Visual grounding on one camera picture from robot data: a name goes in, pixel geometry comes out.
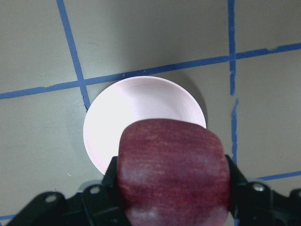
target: apple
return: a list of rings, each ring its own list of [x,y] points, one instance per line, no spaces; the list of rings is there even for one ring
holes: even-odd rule
[[[219,138],[188,122],[129,125],[119,144],[117,182],[132,226],[222,226],[230,172]]]

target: gray floor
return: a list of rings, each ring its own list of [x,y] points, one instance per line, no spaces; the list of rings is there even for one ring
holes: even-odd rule
[[[92,84],[90,102],[119,79],[113,74],[229,56],[226,1],[64,2],[83,78]],[[102,178],[83,145],[85,81],[74,68],[57,3],[0,2],[0,225],[38,193],[70,197]],[[230,155],[239,98],[238,166],[285,195],[301,187],[300,26],[299,0],[235,2],[237,56],[262,50],[237,57],[233,97],[229,59],[153,74],[197,99]]]

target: blue tape line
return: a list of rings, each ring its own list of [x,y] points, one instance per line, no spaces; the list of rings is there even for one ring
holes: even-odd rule
[[[16,215],[7,215],[7,216],[0,216],[0,220],[11,220]]]
[[[236,61],[230,61],[230,95],[233,97],[236,90]]]
[[[234,0],[228,0],[228,32],[229,32],[229,54],[230,54],[230,94],[235,95],[236,77],[236,47],[235,47],[235,25],[234,25]]]
[[[260,180],[276,180],[276,179],[291,178],[291,177],[296,177],[296,176],[301,176],[301,171],[296,171],[296,172],[291,172],[291,173],[283,173],[283,174],[276,174],[276,175],[261,177],[261,178],[258,178],[258,179],[260,179]]]
[[[80,63],[79,63],[79,57],[77,55],[77,50],[76,50],[75,42],[74,42],[74,39],[73,39],[73,34],[72,34],[72,31],[71,31],[69,19],[68,19],[68,16],[67,16],[67,11],[66,11],[66,8],[65,8],[65,4],[64,4],[63,0],[56,0],[56,3],[57,3],[57,7],[59,9],[60,15],[61,15],[61,21],[63,23],[63,27],[64,27],[64,30],[65,30],[65,35],[66,35],[66,38],[67,38],[67,42],[68,42],[70,54],[71,54],[71,57],[72,57],[75,73],[76,73],[77,79],[79,81],[79,87],[80,87],[81,94],[83,96],[83,101],[84,101],[86,109],[88,109],[90,107],[91,103],[90,103],[90,100],[89,100],[88,91],[87,91],[87,88],[86,88],[84,76],[83,76],[81,66],[80,66]]]
[[[274,53],[280,53],[280,52],[287,52],[287,51],[293,51],[293,50],[299,50],[301,49],[301,43],[295,43],[285,46],[279,46],[278,48],[274,50],[267,50],[267,49],[258,49],[258,50],[252,50],[248,52],[241,52],[236,54],[237,59],[243,59],[243,58],[249,58],[249,57],[258,57],[263,56],[266,54],[274,54]],[[180,70],[185,68],[191,68],[191,67],[198,67],[198,66],[204,66],[204,65],[213,65],[213,64],[219,64],[219,63],[225,63],[229,62],[230,57],[229,56],[218,56],[218,57],[212,57],[207,59],[200,59],[200,60],[194,60],[194,61],[188,61],[188,62],[182,62],[177,63],[173,65],[165,65],[160,67],[154,67],[154,68],[148,68],[145,70],[139,70],[139,71],[133,71],[133,72],[127,72],[127,73],[119,73],[119,74],[112,74],[112,75],[106,75],[102,77],[96,77],[91,79],[85,79],[87,85],[92,84],[98,84],[108,81],[116,81],[121,80],[124,78],[134,77],[134,76],[141,76],[141,75],[152,75],[156,73],[162,73],[162,72],[168,72],[168,71],[174,71],[174,70]],[[235,84],[235,77],[231,78],[234,81],[231,82],[231,84]],[[45,92],[51,92],[61,89],[69,89],[74,87],[79,87],[80,83],[79,81],[71,81],[71,82],[65,82],[65,83],[59,83],[56,85],[53,85],[51,87],[37,87],[32,89],[24,89],[24,90],[18,90],[13,92],[7,92],[7,93],[1,93],[0,99],[5,98],[15,98],[15,97],[22,97],[22,96],[28,96],[38,93],[45,93]]]
[[[237,165],[237,107],[239,104],[239,99],[236,99],[235,106],[232,112],[231,119],[231,136],[232,136],[232,160]]]
[[[258,56],[263,56],[263,55],[268,55],[268,54],[282,53],[282,52],[288,52],[288,51],[299,50],[299,49],[301,49],[301,43],[279,46],[275,49],[262,48],[262,49],[237,53],[236,59],[258,57]]]
[[[70,81],[65,83],[59,83],[49,87],[36,87],[31,89],[23,89],[19,91],[1,93],[0,99],[23,97],[23,96],[28,96],[28,95],[38,94],[38,93],[46,93],[46,92],[57,91],[62,89],[69,89],[78,86],[79,86],[78,81]]]
[[[86,79],[86,84],[92,85],[92,84],[97,84],[97,83],[131,78],[131,77],[135,77],[135,76],[152,75],[152,74],[176,71],[176,70],[191,68],[191,67],[225,63],[225,62],[228,62],[229,60],[230,60],[229,56],[222,56],[222,57],[218,56],[218,57],[212,57],[212,58],[207,58],[207,59],[187,61],[187,62],[172,64],[172,65],[165,65],[165,66],[160,66],[160,67],[153,67],[153,68],[148,68],[148,69],[144,69],[144,70],[133,71],[133,72],[112,74],[112,75],[106,75],[106,76],[102,76],[102,77]]]

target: screw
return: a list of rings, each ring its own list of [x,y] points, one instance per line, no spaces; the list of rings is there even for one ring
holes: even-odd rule
[[[56,195],[51,194],[45,199],[45,202],[50,203],[50,202],[54,202],[55,200],[56,200]]]
[[[91,194],[97,194],[97,193],[99,193],[99,192],[100,192],[99,186],[95,186],[95,187],[92,187],[92,188],[90,189],[90,193],[91,193]]]
[[[260,183],[254,183],[253,184],[253,189],[257,192],[263,192],[264,191],[264,186],[263,186],[263,184],[260,184]]]

